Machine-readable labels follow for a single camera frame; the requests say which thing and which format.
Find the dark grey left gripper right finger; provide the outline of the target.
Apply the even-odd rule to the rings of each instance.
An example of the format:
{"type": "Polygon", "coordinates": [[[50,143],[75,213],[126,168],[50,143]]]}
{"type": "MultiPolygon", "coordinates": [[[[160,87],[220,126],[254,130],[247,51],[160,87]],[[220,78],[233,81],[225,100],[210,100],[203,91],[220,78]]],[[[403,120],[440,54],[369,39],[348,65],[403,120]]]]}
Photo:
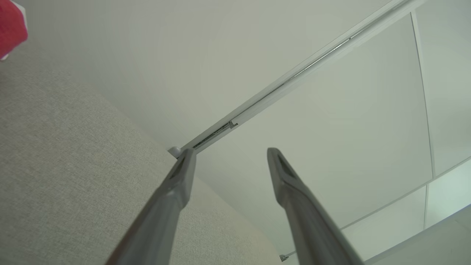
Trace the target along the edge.
{"type": "Polygon", "coordinates": [[[363,261],[279,149],[266,152],[277,202],[286,212],[301,265],[362,265],[363,261]]]}

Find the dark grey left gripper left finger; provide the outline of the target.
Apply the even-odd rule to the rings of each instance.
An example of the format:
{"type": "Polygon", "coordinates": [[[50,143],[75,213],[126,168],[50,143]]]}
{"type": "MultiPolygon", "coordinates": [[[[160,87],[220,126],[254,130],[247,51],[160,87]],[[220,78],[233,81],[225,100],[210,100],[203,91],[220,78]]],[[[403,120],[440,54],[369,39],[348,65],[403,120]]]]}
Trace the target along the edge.
{"type": "Polygon", "coordinates": [[[169,264],[179,215],[190,200],[195,167],[195,150],[182,151],[106,264],[169,264]]]}

